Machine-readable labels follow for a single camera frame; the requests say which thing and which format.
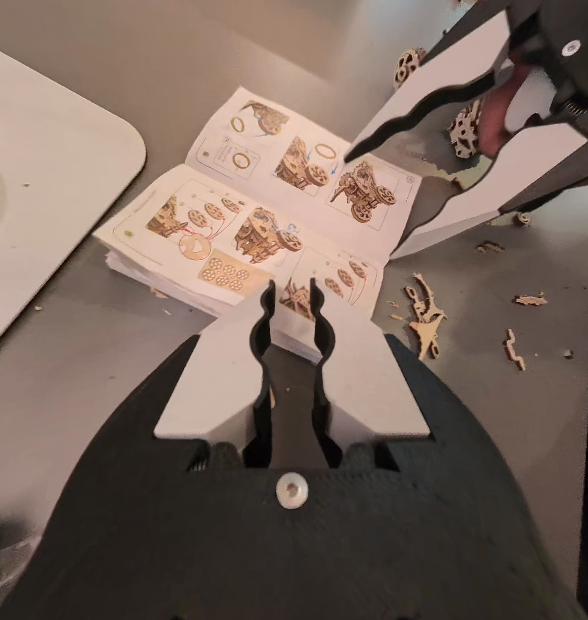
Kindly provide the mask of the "person's right hand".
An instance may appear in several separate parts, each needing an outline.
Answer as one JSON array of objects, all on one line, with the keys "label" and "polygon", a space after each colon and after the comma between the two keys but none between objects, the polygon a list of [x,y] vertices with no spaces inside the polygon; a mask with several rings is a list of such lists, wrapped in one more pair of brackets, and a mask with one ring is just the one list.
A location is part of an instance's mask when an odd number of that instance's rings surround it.
[{"label": "person's right hand", "polygon": [[494,159],[510,139],[510,133],[505,128],[507,111],[532,71],[532,66],[523,64],[517,55],[513,55],[511,60],[511,76],[502,85],[487,92],[482,99],[478,125],[479,150],[489,159]]}]

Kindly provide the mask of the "wooden buggy model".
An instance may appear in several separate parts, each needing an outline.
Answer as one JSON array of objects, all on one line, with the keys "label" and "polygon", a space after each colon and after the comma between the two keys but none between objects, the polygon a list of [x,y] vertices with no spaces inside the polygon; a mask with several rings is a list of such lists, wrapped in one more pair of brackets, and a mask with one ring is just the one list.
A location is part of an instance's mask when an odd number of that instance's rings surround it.
[{"label": "wooden buggy model", "polygon": [[[427,52],[420,47],[406,50],[397,61],[394,71],[394,90],[400,89],[408,77],[420,66]],[[482,99],[466,105],[447,128],[446,134],[453,147],[455,156],[460,160],[469,160],[480,154],[479,120],[482,110]]]}]

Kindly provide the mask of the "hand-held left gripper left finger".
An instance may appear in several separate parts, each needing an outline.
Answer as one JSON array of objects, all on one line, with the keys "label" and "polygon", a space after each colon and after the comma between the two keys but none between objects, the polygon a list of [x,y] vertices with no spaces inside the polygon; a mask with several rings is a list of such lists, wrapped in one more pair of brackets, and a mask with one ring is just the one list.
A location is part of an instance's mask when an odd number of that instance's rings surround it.
[{"label": "hand-held left gripper left finger", "polygon": [[263,356],[272,342],[275,293],[269,280],[201,332],[154,427],[156,438],[228,443],[247,467],[270,465],[272,406]]}]

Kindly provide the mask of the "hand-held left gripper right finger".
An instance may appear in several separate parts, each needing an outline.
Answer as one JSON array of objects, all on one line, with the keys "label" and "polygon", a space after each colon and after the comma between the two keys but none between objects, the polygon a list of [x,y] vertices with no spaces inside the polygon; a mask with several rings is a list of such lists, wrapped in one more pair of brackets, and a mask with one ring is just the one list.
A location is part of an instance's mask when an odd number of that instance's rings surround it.
[{"label": "hand-held left gripper right finger", "polygon": [[322,281],[310,284],[321,354],[312,424],[329,468],[338,468],[354,445],[375,453],[392,441],[429,439],[429,425],[383,331]]}]

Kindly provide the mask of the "white board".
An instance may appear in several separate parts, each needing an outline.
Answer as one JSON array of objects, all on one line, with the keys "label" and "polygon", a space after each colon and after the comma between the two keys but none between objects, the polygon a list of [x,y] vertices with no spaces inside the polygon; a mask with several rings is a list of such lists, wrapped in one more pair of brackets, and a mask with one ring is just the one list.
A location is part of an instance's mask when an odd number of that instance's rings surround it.
[{"label": "white board", "polygon": [[130,123],[0,52],[0,337],[145,160]]}]

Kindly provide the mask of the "clear plastic bag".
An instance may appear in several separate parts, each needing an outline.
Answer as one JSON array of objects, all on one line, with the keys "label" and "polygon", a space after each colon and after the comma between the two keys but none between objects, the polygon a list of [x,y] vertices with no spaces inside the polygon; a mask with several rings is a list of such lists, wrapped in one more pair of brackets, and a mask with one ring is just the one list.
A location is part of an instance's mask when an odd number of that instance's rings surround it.
[{"label": "clear plastic bag", "polygon": [[30,562],[41,534],[20,523],[0,523],[0,607]]}]

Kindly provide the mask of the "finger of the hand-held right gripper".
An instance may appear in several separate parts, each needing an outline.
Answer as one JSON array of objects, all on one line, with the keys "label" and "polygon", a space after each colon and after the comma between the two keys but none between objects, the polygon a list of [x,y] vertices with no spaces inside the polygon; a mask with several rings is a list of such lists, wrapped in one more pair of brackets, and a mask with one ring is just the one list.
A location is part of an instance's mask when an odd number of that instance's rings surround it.
[{"label": "finger of the hand-held right gripper", "polygon": [[420,252],[494,219],[587,143],[588,138],[568,123],[530,127],[504,145],[484,175],[466,190],[444,179],[424,178],[391,259]]},{"label": "finger of the hand-held right gripper", "polygon": [[496,82],[508,56],[506,9],[471,9],[424,58],[344,154],[349,163],[415,128],[438,108],[478,98]]}]

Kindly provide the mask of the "zigzag wooden piece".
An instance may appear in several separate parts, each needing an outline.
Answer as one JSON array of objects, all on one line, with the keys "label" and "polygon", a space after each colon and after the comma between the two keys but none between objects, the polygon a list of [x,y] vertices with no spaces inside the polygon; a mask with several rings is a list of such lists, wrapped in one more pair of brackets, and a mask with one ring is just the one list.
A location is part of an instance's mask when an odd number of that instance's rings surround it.
[{"label": "zigzag wooden piece", "polygon": [[506,338],[503,343],[503,347],[507,354],[507,358],[511,361],[516,368],[520,371],[526,370],[526,362],[522,356],[520,356],[515,350],[516,337],[515,333],[511,328],[507,328]]}]

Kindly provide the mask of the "instruction booklet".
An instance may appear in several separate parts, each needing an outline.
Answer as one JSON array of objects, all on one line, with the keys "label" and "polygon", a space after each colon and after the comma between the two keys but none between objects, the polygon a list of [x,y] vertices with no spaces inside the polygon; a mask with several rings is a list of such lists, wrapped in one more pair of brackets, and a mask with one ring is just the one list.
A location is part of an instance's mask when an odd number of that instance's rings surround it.
[{"label": "instruction booklet", "polygon": [[310,281],[368,318],[422,178],[239,88],[183,164],[94,233],[110,268],[215,318],[274,281],[273,342],[317,362]]}]

